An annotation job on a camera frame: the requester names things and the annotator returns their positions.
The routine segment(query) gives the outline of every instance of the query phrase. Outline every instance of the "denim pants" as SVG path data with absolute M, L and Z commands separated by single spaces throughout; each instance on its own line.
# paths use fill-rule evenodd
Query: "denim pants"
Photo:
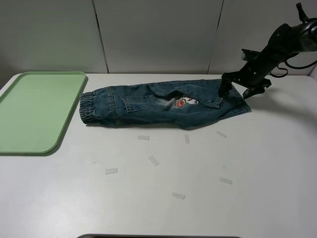
M 80 117 L 85 124 L 108 127 L 172 123 L 191 128 L 251 111 L 234 87 L 219 97 L 220 84 L 216 79 L 101 88 L 80 95 Z

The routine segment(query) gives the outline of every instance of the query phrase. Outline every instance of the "elastic cuff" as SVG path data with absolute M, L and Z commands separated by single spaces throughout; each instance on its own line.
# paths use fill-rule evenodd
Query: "elastic cuff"
M 96 118 L 92 115 L 94 95 L 92 92 L 80 95 L 79 114 L 84 124 L 96 122 Z

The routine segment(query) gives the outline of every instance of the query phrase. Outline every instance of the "green tray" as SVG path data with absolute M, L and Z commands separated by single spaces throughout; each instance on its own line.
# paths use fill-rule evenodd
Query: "green tray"
M 58 143 L 85 83 L 82 72 L 27 72 L 0 96 L 0 154 L 46 153 Z

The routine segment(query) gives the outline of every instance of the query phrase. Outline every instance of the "small white piece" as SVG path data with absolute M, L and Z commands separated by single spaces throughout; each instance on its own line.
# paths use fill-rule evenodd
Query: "small white piece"
M 117 173 L 118 169 L 106 169 L 106 175 Z
M 186 144 L 189 144 L 189 135 L 184 135 Z
M 225 183 L 227 183 L 227 184 L 232 184 L 232 180 L 229 180 L 229 179 L 223 178 L 223 177 L 220 177 L 220 178 L 219 178 L 219 181 L 220 181 L 220 182 L 225 182 Z
M 172 196 L 176 197 L 176 198 L 179 198 L 179 199 L 183 199 L 183 200 L 185 199 L 185 195 L 179 194 L 177 192 L 172 192 Z
M 150 136 L 149 135 L 139 135 L 139 140 L 149 140 Z
M 226 137 L 227 137 L 225 134 L 223 134 L 223 133 L 222 133 L 222 132 L 220 132 L 220 131 L 217 131 L 216 133 L 217 133 L 218 135 L 223 136 L 224 138 L 226 138 Z
M 149 160 L 154 164 L 154 166 L 159 165 L 159 162 L 154 158 L 153 155 L 149 157 Z

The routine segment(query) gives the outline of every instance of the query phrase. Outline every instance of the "white paper strip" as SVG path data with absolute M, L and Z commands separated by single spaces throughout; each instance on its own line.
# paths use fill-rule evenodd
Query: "white paper strip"
M 154 164 L 154 166 L 159 165 L 159 162 L 154 158 L 153 155 L 149 157 L 149 160 Z
M 139 135 L 139 140 L 149 140 L 150 136 L 149 135 Z
M 220 178 L 219 178 L 219 181 L 220 181 L 220 182 L 225 182 L 225 183 L 227 183 L 227 184 L 232 184 L 232 180 L 229 180 L 229 179 L 223 178 L 223 177 L 220 177 Z
M 183 200 L 185 199 L 185 195 L 179 194 L 177 192 L 172 192 L 172 196 L 176 197 L 176 198 L 179 198 L 179 199 L 183 199 Z
M 220 131 L 217 131 L 216 133 L 217 133 L 218 135 L 223 136 L 224 138 L 226 138 L 226 137 L 227 137 L 225 134 L 223 134 L 223 133 L 222 133 L 222 132 L 220 132 Z
M 186 144 L 189 144 L 189 135 L 184 135 Z
M 106 175 L 117 173 L 118 169 L 106 169 Z

